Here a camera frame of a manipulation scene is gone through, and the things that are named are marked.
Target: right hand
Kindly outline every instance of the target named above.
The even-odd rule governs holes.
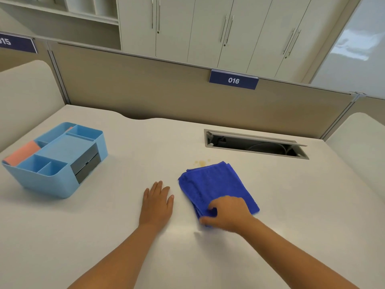
[[[211,201],[208,209],[213,208],[217,208],[217,217],[203,216],[199,219],[201,224],[239,233],[244,225],[255,220],[242,198],[223,196]]]

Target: white desk surface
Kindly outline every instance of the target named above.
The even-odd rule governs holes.
[[[383,288],[385,204],[323,141],[67,105],[0,158],[65,121],[103,130],[109,155],[68,199],[26,191],[0,168],[0,288],[69,286],[137,227],[158,180],[174,213],[136,288],[287,288],[242,238],[200,227],[177,181],[200,161],[230,163],[256,217],[361,288]],[[206,148],[205,128],[294,139],[310,160]]]

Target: number sign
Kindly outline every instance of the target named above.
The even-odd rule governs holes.
[[[21,50],[29,53],[37,53],[32,38],[18,37],[16,35],[4,33],[0,33],[0,47]]]
[[[210,83],[223,84],[228,86],[255,89],[259,78],[254,76],[235,74],[227,71],[211,70]]]

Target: metal handle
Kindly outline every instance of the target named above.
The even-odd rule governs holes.
[[[151,1],[151,29],[154,28],[154,0]]]
[[[161,0],[159,0],[159,21],[158,21],[158,31],[161,30]]]
[[[229,28],[229,34],[227,34],[226,44],[229,41],[230,30],[231,30],[231,26],[233,25],[233,20],[234,20],[234,15],[233,15],[233,18],[231,19],[231,24],[230,24],[230,28]]]
[[[296,28],[293,28],[293,30],[290,32],[289,38],[288,38],[288,40],[287,40],[287,43],[286,43],[286,46],[285,46],[285,48],[284,48],[284,50],[283,50],[282,55],[284,55],[284,54],[286,53],[286,50],[287,50],[287,48],[288,48],[288,46],[289,46],[289,43],[290,43],[291,38],[293,37],[293,34],[294,34],[294,32],[295,32],[295,29],[296,29]]]
[[[291,45],[290,45],[290,47],[289,47],[289,49],[288,49],[288,53],[289,53],[289,54],[286,55],[286,57],[290,56],[291,51],[293,50],[293,48],[294,48],[294,46],[295,46],[295,43],[297,42],[297,39],[298,39],[298,37],[300,36],[300,33],[301,33],[301,30],[298,30],[297,33],[296,33],[296,36],[294,36],[294,38],[293,38],[293,40],[292,40],[292,42],[291,42]]]
[[[221,35],[221,41],[220,42],[222,42],[224,27],[226,26],[226,22],[227,22],[227,16],[228,16],[228,14],[226,14],[226,19],[224,20],[223,29],[222,29],[222,35]]]

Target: blue towel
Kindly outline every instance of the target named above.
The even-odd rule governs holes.
[[[216,217],[217,210],[207,209],[210,202],[222,196],[243,198],[251,214],[259,207],[249,194],[230,164],[218,164],[186,170],[179,178],[182,191],[194,205],[198,219],[201,216]]]

